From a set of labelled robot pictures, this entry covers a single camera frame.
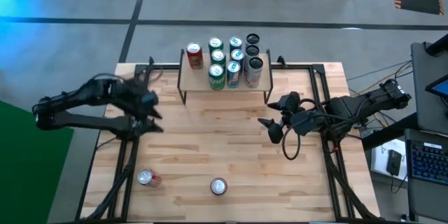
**keyboard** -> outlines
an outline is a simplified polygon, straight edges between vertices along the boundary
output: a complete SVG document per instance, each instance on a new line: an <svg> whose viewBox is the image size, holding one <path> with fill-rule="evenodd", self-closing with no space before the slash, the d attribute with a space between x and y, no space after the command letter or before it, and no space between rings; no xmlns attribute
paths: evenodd
<svg viewBox="0 0 448 224"><path fill-rule="evenodd" d="M448 185L448 151L416 144L411 147L413 177Z"/></svg>

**wooden table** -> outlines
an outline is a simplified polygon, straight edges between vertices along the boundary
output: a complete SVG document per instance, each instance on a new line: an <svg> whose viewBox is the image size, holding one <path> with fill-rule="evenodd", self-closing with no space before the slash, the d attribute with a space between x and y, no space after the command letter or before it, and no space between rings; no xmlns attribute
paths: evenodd
<svg viewBox="0 0 448 224"><path fill-rule="evenodd" d="M324 65L331 96L347 95L342 64ZM134 66L119 64L116 73L132 76ZM260 117L280 119L277 111L264 105L259 93L192 93L184 106L176 88L177 77L178 71L165 71L150 86L159 96L157 110L163 120L157 123L165 131L141 137L135 176L140 170L151 168L162 175L163 181L159 188L148 188L134 177L128 221L335 219L317 133L302 137L298 158L288 161L281 146L270 142L267 130L257 121ZM273 70L273 78L271 102L290 91L298 92L302 98L312 98L306 71ZM114 106L107 107L108 117L122 114ZM112 137L112 133L102 132L99 144ZM294 134L288 135L286 145L292 155L297 145ZM119 146L119 141L112 141L96 152L81 216L92 213L109 191ZM346 138L342 141L342 150L350 186L368 209L379 215L362 143ZM228 183L228 190L222 196L210 191L210 182L216 177L223 177ZM120 214L123 190L124 186L118 197L116 215ZM346 216L340 187L338 194Z"/></svg>

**upright can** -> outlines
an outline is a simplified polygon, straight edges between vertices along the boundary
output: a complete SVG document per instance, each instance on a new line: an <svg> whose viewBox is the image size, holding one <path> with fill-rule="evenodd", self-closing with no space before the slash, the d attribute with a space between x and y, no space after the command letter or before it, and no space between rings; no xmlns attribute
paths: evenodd
<svg viewBox="0 0 448 224"><path fill-rule="evenodd" d="M230 54L230 60L239 63L240 65L239 72L242 74L244 66L244 52L240 49L233 50L232 53Z"/></svg>
<svg viewBox="0 0 448 224"><path fill-rule="evenodd" d="M233 36L232 38L230 38L229 42L230 42L230 46L229 46L230 53L232 53L233 50L236 50L236 49L241 50L243 41L239 37Z"/></svg>
<svg viewBox="0 0 448 224"><path fill-rule="evenodd" d="M222 90L225 84L224 68L220 64L213 64L209 69L209 82L212 90Z"/></svg>
<svg viewBox="0 0 448 224"><path fill-rule="evenodd" d="M227 85L229 88L238 88L240 69L241 66L238 62L231 61L227 64Z"/></svg>
<svg viewBox="0 0 448 224"><path fill-rule="evenodd" d="M220 64L225 69L225 53L223 50L214 50L210 55L211 64Z"/></svg>
<svg viewBox="0 0 448 224"><path fill-rule="evenodd" d="M152 169L145 169L139 172L138 180L143 186L157 187L162 182L162 177Z"/></svg>
<svg viewBox="0 0 448 224"><path fill-rule="evenodd" d="M258 57L260 49L256 45L250 45L246 47L246 56L244 57L244 75L247 76L247 69L249 67L249 60L254 57Z"/></svg>
<svg viewBox="0 0 448 224"><path fill-rule="evenodd" d="M204 60L202 58L202 48L198 43L187 45L187 56L192 69L202 69Z"/></svg>
<svg viewBox="0 0 448 224"><path fill-rule="evenodd" d="M210 190L214 195L223 195L227 191L227 182L224 178L215 178L210 183Z"/></svg>
<svg viewBox="0 0 448 224"><path fill-rule="evenodd" d="M250 88L258 87L262 70L263 70L263 61L259 57L254 57L251 60L249 60L246 74L246 82Z"/></svg>
<svg viewBox="0 0 448 224"><path fill-rule="evenodd" d="M258 46L259 42L260 42L260 37L257 34L249 34L246 37L246 47Z"/></svg>
<svg viewBox="0 0 448 224"><path fill-rule="evenodd" d="M212 54L214 50L224 50L223 41L216 37L210 38L209 49L210 54Z"/></svg>

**concrete floor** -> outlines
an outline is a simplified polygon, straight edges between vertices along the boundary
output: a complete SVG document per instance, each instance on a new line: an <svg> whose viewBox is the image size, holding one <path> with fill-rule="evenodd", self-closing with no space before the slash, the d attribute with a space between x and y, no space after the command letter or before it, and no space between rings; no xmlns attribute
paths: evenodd
<svg viewBox="0 0 448 224"><path fill-rule="evenodd" d="M129 20L136 1L0 0L0 16ZM393 0L143 0L139 18L428 25L427 30L137 25L126 59L146 62L151 55L157 62L178 62L180 49L188 42L205 45L210 36L255 32L261 37L261 49L271 49L273 56L283 55L289 62L343 62L347 78L410 60L411 43L435 41L447 32L433 31L431 26L448 25L446 15L398 10ZM0 22L0 99L28 110L43 96L76 89L96 73L113 72L129 27L38 21L46 23ZM362 90L395 69L350 80L349 87ZM412 75L401 78L400 84L414 94ZM75 111L101 116L104 107ZM414 111L411 102L388 114L399 120ZM74 219L97 135L95 130L76 129L49 223ZM392 195L387 184L374 182L374 187L381 215L398 220L407 211L406 191Z"/></svg>

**wooden shelf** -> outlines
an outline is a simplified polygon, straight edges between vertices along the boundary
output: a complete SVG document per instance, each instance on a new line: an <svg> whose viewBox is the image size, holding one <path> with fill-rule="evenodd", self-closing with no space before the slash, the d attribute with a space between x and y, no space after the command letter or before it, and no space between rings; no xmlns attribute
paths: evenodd
<svg viewBox="0 0 448 224"><path fill-rule="evenodd" d="M225 80L225 87L222 90L212 90L209 83L209 68L211 66L210 54L204 53L204 66L202 69L192 69L188 62L188 56L182 50L181 52L181 70L179 71L178 88L182 92L266 92L272 89L272 71L270 68L271 60L267 53L260 54L260 59L263 61L263 70L260 77L260 84L258 87L250 88L246 84L246 79L241 74L239 79L239 86L230 88L227 86L227 77ZM226 53L226 66L229 62L230 55Z"/></svg>

